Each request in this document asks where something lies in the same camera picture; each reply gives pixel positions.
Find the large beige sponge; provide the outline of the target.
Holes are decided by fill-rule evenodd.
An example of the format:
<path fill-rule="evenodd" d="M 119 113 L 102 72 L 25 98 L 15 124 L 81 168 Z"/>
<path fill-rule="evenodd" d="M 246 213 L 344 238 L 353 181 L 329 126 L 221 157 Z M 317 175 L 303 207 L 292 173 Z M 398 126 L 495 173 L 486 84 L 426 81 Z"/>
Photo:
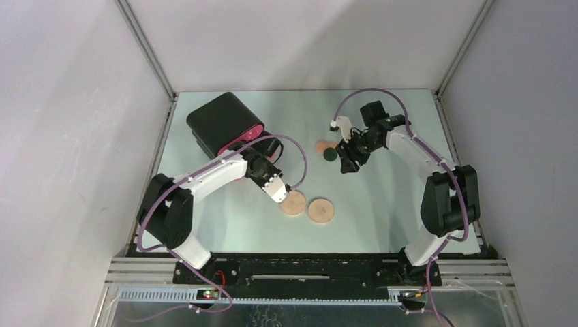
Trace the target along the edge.
<path fill-rule="evenodd" d="M 306 206 L 307 200 L 299 191 L 290 191 L 286 199 L 279 205 L 281 211 L 290 217 L 296 217 L 303 213 Z"/>

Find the black pink drawer organizer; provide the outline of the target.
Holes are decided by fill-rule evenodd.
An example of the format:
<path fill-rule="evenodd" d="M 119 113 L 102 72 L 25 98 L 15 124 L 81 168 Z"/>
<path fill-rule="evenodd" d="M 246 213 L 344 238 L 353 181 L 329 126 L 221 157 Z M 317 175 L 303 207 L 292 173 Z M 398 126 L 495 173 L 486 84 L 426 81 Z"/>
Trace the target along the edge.
<path fill-rule="evenodd" d="M 197 144 L 211 159 L 233 144 L 269 135 L 264 123 L 231 92 L 189 113 L 186 123 Z"/>

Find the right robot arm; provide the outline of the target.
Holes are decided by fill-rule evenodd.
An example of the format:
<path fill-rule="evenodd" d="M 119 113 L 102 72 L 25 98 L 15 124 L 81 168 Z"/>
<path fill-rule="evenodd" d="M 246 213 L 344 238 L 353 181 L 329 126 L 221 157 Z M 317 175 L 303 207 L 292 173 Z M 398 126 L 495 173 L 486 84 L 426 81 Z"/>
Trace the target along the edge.
<path fill-rule="evenodd" d="M 472 166 L 458 166 L 421 140 L 405 114 L 391 116 L 381 102 L 360 109 L 363 130 L 346 116 L 335 116 L 330 130 L 341 134 L 337 153 L 341 173 L 358 172 L 370 155 L 386 149 L 416 173 L 425 188 L 420 207 L 422 227 L 415 240 L 403 248 L 405 261 L 396 267 L 397 278 L 413 285 L 424 275 L 423 265 L 438 256 L 450 241 L 463 242 L 469 226 L 480 216 L 478 180 Z"/>

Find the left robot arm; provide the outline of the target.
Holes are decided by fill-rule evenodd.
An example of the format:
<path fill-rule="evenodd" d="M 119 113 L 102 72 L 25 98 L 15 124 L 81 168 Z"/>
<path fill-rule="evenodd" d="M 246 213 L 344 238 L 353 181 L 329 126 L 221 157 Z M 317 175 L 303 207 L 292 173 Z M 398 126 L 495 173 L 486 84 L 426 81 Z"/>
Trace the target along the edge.
<path fill-rule="evenodd" d="M 238 142 L 195 172 L 176 177 L 154 176 L 147 186 L 138 211 L 141 232 L 159 241 L 159 247 L 175 253 L 190 265 L 189 275 L 198 283 L 208 283 L 215 275 L 211 252 L 193 232 L 195 203 L 224 185 L 248 178 L 274 202 L 283 202 L 288 188 L 282 171 L 256 147 L 259 139 Z"/>

